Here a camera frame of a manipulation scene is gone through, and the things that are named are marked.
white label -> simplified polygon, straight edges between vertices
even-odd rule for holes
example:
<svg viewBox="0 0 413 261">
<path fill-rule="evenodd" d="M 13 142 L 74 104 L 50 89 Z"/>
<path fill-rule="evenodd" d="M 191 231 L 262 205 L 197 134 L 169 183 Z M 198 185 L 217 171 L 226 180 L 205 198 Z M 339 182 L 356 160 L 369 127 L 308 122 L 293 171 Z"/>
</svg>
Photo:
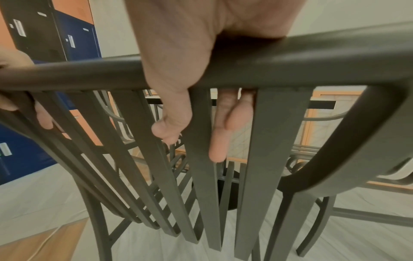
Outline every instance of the white label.
<svg viewBox="0 0 413 261">
<path fill-rule="evenodd" d="M 25 30 L 23 29 L 22 22 L 20 22 L 19 20 L 16 20 L 16 19 L 13 19 L 13 22 L 14 22 L 14 25 L 16 26 L 16 28 L 17 28 L 18 34 L 20 36 L 27 37 L 26 33 L 25 33 Z"/>
<path fill-rule="evenodd" d="M 76 46 L 74 45 L 73 36 L 71 36 L 71 35 L 68 34 L 68 37 L 69 37 L 70 47 L 76 48 Z"/>
<path fill-rule="evenodd" d="M 3 152 L 4 156 L 10 156 L 12 154 L 6 142 L 0 143 L 0 150 Z"/>
</svg>

fingernail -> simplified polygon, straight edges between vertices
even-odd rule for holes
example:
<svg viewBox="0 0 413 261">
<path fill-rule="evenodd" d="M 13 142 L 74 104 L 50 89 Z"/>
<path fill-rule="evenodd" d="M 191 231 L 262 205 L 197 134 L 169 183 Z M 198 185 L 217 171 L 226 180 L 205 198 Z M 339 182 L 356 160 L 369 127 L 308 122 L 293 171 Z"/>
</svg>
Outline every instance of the fingernail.
<svg viewBox="0 0 413 261">
<path fill-rule="evenodd" d="M 164 120 L 159 120 L 152 125 L 152 133 L 158 138 L 165 136 L 166 124 Z"/>
</svg>

chair top rail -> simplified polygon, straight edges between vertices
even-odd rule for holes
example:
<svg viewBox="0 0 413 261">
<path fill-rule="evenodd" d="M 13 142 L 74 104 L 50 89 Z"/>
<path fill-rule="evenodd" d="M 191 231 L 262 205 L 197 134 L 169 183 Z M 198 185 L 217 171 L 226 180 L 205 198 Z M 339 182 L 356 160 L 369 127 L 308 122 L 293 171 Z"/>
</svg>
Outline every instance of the chair top rail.
<svg viewBox="0 0 413 261">
<path fill-rule="evenodd" d="M 218 41 L 202 88 L 358 85 L 413 77 L 413 23 Z M 139 57 L 0 70 L 1 90 L 148 89 Z"/>
</svg>

hand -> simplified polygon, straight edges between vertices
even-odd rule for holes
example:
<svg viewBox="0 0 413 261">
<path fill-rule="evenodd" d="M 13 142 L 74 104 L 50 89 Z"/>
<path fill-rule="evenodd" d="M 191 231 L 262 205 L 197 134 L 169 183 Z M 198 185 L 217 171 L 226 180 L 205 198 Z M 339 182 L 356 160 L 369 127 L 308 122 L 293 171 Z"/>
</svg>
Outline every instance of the hand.
<svg viewBox="0 0 413 261">
<path fill-rule="evenodd" d="M 0 68 L 25 66 L 34 66 L 34 63 L 28 55 L 17 50 L 10 50 L 0 46 Z M 0 109 L 16 111 L 18 110 L 18 107 L 7 97 L 0 95 Z M 53 128 L 52 117 L 37 101 L 35 101 L 34 109 L 36 110 L 37 119 L 39 120 L 40 125 L 45 129 Z"/>
<path fill-rule="evenodd" d="M 162 99 L 163 119 L 152 126 L 167 144 L 177 142 L 192 111 L 188 88 L 204 73 L 222 32 L 284 37 L 305 0 L 125 0 L 149 86 Z M 223 161 L 234 131 L 253 116 L 254 93 L 218 91 L 209 156 Z"/>
</svg>

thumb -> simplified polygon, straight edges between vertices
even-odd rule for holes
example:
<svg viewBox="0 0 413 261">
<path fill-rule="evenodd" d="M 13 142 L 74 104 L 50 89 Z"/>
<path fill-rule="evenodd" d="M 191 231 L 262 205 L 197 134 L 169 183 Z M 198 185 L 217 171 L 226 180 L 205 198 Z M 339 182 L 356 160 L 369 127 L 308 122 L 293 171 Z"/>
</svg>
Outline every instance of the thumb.
<svg viewBox="0 0 413 261">
<path fill-rule="evenodd" d="M 152 126 L 152 132 L 165 143 L 174 144 L 192 118 L 189 92 L 188 89 L 163 89 L 158 94 L 163 102 L 163 118 Z"/>
</svg>

